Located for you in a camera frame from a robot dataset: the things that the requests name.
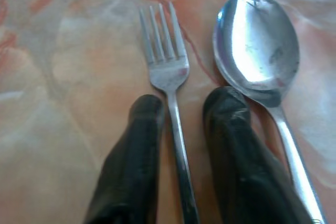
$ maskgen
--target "fork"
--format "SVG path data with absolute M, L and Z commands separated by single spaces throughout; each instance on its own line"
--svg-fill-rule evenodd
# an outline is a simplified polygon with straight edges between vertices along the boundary
M 174 30 L 177 54 L 175 54 L 171 42 L 162 4 L 159 4 L 159 13 L 165 41 L 165 51 L 163 50 L 160 32 L 155 20 L 155 13 L 152 6 L 149 7 L 149 11 L 153 28 L 153 40 L 156 55 L 154 54 L 152 48 L 149 26 L 146 22 L 145 14 L 142 9 L 139 11 L 140 22 L 146 50 L 146 61 L 149 68 L 150 81 L 155 88 L 163 91 L 166 94 L 168 100 L 168 108 L 172 121 L 183 220 L 185 224 L 197 224 L 200 221 L 190 178 L 180 114 L 178 112 L 176 99 L 176 91 L 188 78 L 190 68 L 182 34 L 178 25 L 179 23 L 177 21 L 176 12 L 171 2 L 169 2 L 169 9 Z

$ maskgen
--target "spoon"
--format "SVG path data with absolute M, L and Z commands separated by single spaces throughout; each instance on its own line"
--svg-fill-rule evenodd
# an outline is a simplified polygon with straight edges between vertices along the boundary
M 296 140 L 281 108 L 299 67 L 299 45 L 275 0 L 228 0 L 213 34 L 216 64 L 227 82 L 275 120 L 294 187 L 314 223 L 327 224 Z

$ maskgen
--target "marble table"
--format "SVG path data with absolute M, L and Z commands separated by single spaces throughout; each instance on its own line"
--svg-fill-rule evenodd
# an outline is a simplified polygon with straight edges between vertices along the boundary
M 130 105 L 142 94 L 158 94 L 148 81 L 138 7 L 167 1 L 176 8 L 191 64 L 178 101 L 199 214 L 202 223 L 221 223 L 201 112 L 207 95 L 226 84 L 211 42 L 226 0 L 0 0 L 0 223 L 82 222 Z M 301 53 L 284 108 L 335 224 L 336 0 L 277 1 L 294 23 Z M 284 162 L 272 120 L 250 104 L 255 131 Z M 167 129 L 159 224 L 181 223 Z

